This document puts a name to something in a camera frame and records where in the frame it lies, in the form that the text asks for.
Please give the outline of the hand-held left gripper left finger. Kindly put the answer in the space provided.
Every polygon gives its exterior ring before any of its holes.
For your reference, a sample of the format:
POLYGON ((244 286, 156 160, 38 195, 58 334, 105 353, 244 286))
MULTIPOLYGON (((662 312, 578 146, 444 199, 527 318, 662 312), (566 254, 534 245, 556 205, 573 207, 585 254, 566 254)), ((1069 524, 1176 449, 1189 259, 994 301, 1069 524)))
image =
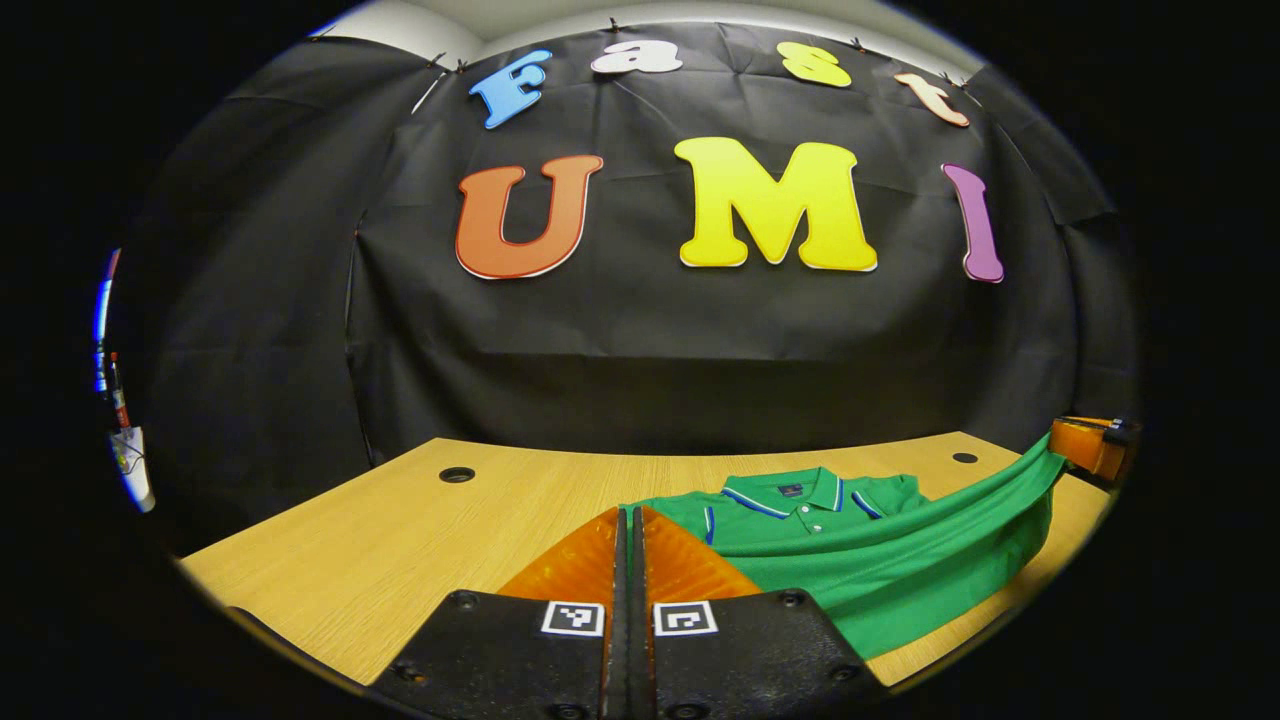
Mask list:
POLYGON ((607 510, 494 593, 452 591, 371 683, 417 720, 607 720, 627 523, 607 510))

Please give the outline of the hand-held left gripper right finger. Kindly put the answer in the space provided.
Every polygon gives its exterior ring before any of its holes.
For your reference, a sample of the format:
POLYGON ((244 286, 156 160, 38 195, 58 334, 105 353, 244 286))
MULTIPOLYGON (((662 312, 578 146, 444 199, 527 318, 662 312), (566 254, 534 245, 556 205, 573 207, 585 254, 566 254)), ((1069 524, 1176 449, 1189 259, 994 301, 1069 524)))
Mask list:
POLYGON ((805 591, 759 591, 632 512, 632 720, 858 720, 884 684, 805 591))

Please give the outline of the green T-shirt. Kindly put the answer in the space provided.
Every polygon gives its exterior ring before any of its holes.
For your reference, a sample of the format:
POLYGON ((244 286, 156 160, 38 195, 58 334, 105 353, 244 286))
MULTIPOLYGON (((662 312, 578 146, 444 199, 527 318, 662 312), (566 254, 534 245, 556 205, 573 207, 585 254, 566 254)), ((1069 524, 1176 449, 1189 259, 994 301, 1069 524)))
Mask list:
POLYGON ((763 591, 809 593, 863 657, 909 644, 1007 585, 1043 548, 1065 459, 1041 438, 941 498, 910 474, 728 477, 645 498, 763 591))

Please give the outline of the white side table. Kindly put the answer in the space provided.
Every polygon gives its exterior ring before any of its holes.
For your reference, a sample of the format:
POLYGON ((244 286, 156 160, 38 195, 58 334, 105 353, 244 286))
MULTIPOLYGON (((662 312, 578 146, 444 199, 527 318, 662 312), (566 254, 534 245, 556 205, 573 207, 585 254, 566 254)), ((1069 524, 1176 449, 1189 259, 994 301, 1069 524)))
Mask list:
POLYGON ((146 466, 145 436, 141 428, 125 428, 109 436, 116 468, 134 505, 141 512, 154 510, 156 500, 146 466))

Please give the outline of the computer monitor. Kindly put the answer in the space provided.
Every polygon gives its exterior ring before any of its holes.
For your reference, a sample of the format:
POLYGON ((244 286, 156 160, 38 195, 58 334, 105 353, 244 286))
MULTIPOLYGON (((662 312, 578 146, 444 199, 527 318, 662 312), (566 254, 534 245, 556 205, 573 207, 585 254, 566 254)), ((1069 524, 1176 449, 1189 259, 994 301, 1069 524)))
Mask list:
POLYGON ((116 273, 119 258, 122 250, 119 247, 114 249, 106 261, 106 266, 102 274, 102 279, 99 283, 99 291, 96 296, 95 311, 93 311, 93 373, 95 373, 95 389, 105 395, 109 391, 108 383, 108 354, 105 350, 106 333, 108 333, 108 314, 110 297, 113 291, 113 281, 116 273))

